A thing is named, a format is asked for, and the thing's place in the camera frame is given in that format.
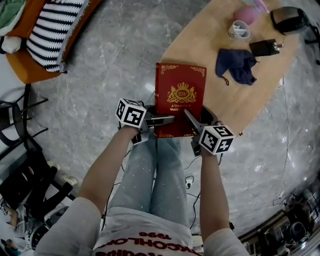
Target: gold crown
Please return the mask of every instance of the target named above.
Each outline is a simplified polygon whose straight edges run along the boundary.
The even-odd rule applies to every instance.
[[[184,82],[178,83],[178,88],[185,88],[185,89],[187,89],[188,87],[189,87],[189,84],[187,84],[187,83],[184,83]]]

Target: jeans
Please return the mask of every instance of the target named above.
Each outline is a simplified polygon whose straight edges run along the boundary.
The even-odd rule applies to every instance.
[[[150,136],[148,141],[135,145],[109,207],[130,208],[189,227],[180,153],[179,138]]]
[[[31,216],[39,221],[43,221],[44,216],[56,208],[73,189],[72,185],[66,182],[55,195],[44,201],[47,189],[54,180],[58,170],[55,167],[51,167],[43,171],[45,172],[44,177],[34,185],[34,189],[25,202],[25,206],[28,208]]]

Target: black pants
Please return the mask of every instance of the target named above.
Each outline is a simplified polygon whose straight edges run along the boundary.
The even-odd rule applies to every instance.
[[[47,189],[54,180],[57,171],[58,170],[55,167],[46,170],[44,177],[35,184],[34,189],[31,191],[30,196],[25,202],[25,207],[29,210],[31,216],[39,221],[43,221],[45,215],[56,208],[73,188],[66,182],[59,192],[44,201]]]

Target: book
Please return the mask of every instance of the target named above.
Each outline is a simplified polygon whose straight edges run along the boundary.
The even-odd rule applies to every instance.
[[[184,109],[200,120],[207,69],[202,66],[157,63],[155,71],[155,109],[158,115],[174,115],[173,123],[156,126],[157,138],[194,136]]]

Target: light blue jeans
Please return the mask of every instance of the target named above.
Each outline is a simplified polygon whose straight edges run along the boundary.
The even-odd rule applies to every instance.
[[[152,135],[134,146],[109,207],[130,208],[189,227],[180,153],[179,138],[156,139]]]

